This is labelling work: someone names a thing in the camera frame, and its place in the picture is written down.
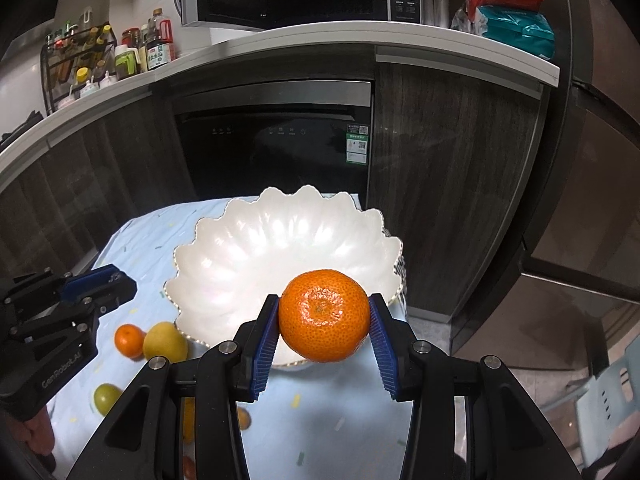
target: scalloped bowl rim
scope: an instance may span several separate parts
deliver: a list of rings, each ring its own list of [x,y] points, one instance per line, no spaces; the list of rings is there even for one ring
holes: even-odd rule
[[[193,240],[192,240],[191,242],[187,243],[187,244],[179,244],[178,246],[174,247],[174,250],[172,251],[172,257],[173,257],[173,259],[174,259],[174,267],[175,267],[175,269],[176,269],[176,275],[175,275],[175,276],[173,276],[173,277],[171,277],[171,278],[169,278],[168,280],[166,280],[166,281],[164,282],[164,285],[162,286],[162,290],[164,291],[164,295],[165,295],[165,297],[166,297],[166,298],[167,298],[167,299],[172,303],[172,305],[173,305],[173,306],[178,310],[178,316],[177,316],[177,317],[176,317],[176,319],[174,320],[174,326],[175,326],[175,328],[178,330],[178,332],[179,332],[180,334],[182,334],[182,336],[183,336],[183,337],[185,337],[185,338],[186,338],[187,340],[189,340],[189,341],[193,341],[193,342],[195,342],[195,343],[198,343],[198,344],[200,344],[200,345],[203,345],[203,346],[205,346],[207,349],[212,348],[212,345],[211,345],[210,343],[207,343],[206,341],[202,341],[202,340],[200,340],[200,339],[197,339],[197,338],[195,338],[195,337],[193,337],[193,336],[191,336],[191,335],[187,334],[186,332],[184,332],[183,330],[181,330],[181,329],[180,329],[180,327],[179,327],[179,326],[178,326],[178,324],[177,324],[177,321],[178,321],[178,318],[180,317],[180,315],[182,314],[182,309],[181,309],[180,305],[177,303],[177,301],[175,301],[175,300],[171,297],[171,295],[168,293],[168,291],[166,290],[166,284],[167,284],[168,282],[170,282],[171,280],[176,280],[176,279],[180,276],[180,267],[178,266],[178,261],[177,261],[177,259],[176,259],[176,255],[175,255],[175,253],[176,253],[176,251],[178,250],[178,248],[179,248],[179,247],[182,247],[182,246],[192,246],[193,244],[195,244],[195,243],[196,243],[196,241],[197,241],[197,233],[198,233],[198,224],[200,223],[200,221],[205,220],[205,219],[209,219],[209,220],[211,220],[211,221],[213,221],[213,222],[221,221],[221,220],[224,218],[224,216],[225,216],[225,214],[226,214],[226,211],[227,211],[227,209],[228,209],[229,205],[230,205],[232,202],[238,202],[238,201],[240,201],[240,202],[247,202],[247,203],[249,203],[249,204],[257,203],[257,202],[258,202],[258,201],[259,201],[259,200],[264,196],[264,193],[265,193],[265,192],[267,192],[267,191],[271,192],[270,190],[276,190],[277,192],[281,193],[281,194],[282,194],[282,195],[284,195],[284,196],[293,196],[293,195],[295,195],[296,193],[300,192],[300,190],[301,190],[301,189],[303,189],[303,188],[309,188],[309,187],[310,187],[310,188],[312,188],[313,190],[315,190],[315,191],[316,191],[316,193],[319,195],[319,197],[320,197],[321,199],[323,199],[323,200],[331,200],[333,197],[335,197],[335,196],[337,196],[337,195],[347,195],[347,196],[349,197],[349,199],[351,200],[351,203],[353,203],[353,207],[354,207],[355,211],[357,211],[358,213],[361,213],[361,214],[363,214],[363,213],[365,212],[364,210],[358,209],[358,207],[356,206],[355,200],[353,199],[353,196],[351,196],[351,195],[350,195],[350,193],[348,193],[348,192],[346,192],[346,191],[340,191],[340,192],[335,193],[335,194],[333,194],[333,195],[331,195],[331,196],[323,196],[323,195],[322,195],[322,194],[321,194],[321,193],[320,193],[320,192],[319,192],[319,191],[318,191],[314,186],[310,186],[309,184],[307,184],[307,185],[305,185],[305,186],[301,186],[301,187],[300,187],[296,192],[294,192],[294,193],[283,193],[283,192],[282,192],[281,190],[279,190],[277,187],[269,186],[269,187],[265,188],[265,189],[263,190],[263,192],[261,192],[261,193],[260,193],[260,195],[258,196],[258,198],[256,198],[256,200],[253,200],[253,201],[251,201],[251,202],[248,202],[247,200],[245,200],[244,198],[241,198],[241,197],[234,197],[234,198],[232,198],[232,199],[228,200],[228,202],[226,202],[226,204],[225,204],[225,208],[224,208],[224,210],[222,211],[222,214],[221,214],[219,217],[217,217],[217,218],[212,218],[212,217],[208,217],[208,216],[203,216],[203,217],[199,218],[199,219],[196,221],[195,226],[194,226]],[[399,284],[399,286],[398,286],[398,289],[397,289],[397,290],[392,294],[391,298],[389,298],[389,300],[386,302],[387,304],[391,304],[393,301],[395,301],[397,298],[399,298],[399,297],[400,297],[400,294],[402,293],[402,290],[403,290],[403,288],[404,288],[404,282],[403,282],[403,280],[402,280],[402,276],[396,272],[396,267],[398,266],[398,262],[399,262],[399,261],[400,261],[400,259],[402,258],[402,249],[403,249],[402,240],[401,240],[400,238],[398,238],[398,237],[390,236],[390,235],[388,235],[388,234],[386,234],[386,233],[385,233],[385,218],[384,218],[384,215],[382,214],[382,211],[380,211],[380,210],[379,210],[379,209],[377,209],[377,208],[369,208],[369,209],[367,209],[366,211],[374,212],[374,213],[376,213],[377,215],[379,215],[379,216],[380,216],[380,221],[381,221],[381,229],[380,229],[380,232],[381,232],[381,234],[382,234],[384,237],[387,237],[387,238],[396,238],[396,239],[398,240],[398,242],[399,242],[398,254],[396,255],[396,258],[395,258],[395,260],[394,260],[394,262],[393,262],[393,265],[392,265],[392,272],[393,272],[396,276],[398,276],[398,277],[400,278],[400,284]],[[308,360],[306,360],[306,359],[304,359],[304,358],[303,358],[303,359],[301,359],[301,360],[292,361],[292,362],[290,362],[290,363],[286,363],[286,364],[273,365],[272,367],[273,367],[273,368],[278,368],[278,369],[283,369],[283,370],[286,370],[286,369],[292,369],[292,368],[297,368],[297,367],[301,367],[301,368],[302,368],[304,365],[308,364],[308,362],[309,362]]]

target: person's hand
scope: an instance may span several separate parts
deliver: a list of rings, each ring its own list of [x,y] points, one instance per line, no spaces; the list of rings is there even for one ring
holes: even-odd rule
[[[6,415],[6,424],[12,437],[18,442],[24,442],[34,453],[47,456],[53,451],[55,439],[46,406],[26,422],[19,422]]]

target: soy sauce bottle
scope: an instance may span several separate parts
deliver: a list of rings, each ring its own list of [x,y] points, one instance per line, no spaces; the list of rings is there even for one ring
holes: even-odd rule
[[[146,65],[153,70],[175,59],[174,35],[171,20],[162,14],[162,9],[154,10],[149,20],[146,38]]]

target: plastic wrap roll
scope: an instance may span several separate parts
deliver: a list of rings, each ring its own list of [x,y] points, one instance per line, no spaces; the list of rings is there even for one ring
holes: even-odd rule
[[[433,0],[422,0],[422,22],[425,25],[435,25]]]
[[[433,0],[434,21],[437,27],[449,28],[449,0]]]

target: teal package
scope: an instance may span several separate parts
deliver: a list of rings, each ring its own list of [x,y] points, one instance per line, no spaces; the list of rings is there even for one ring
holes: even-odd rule
[[[548,21],[539,12],[531,10],[478,7],[474,32],[546,60],[551,59],[556,50],[554,32]]]

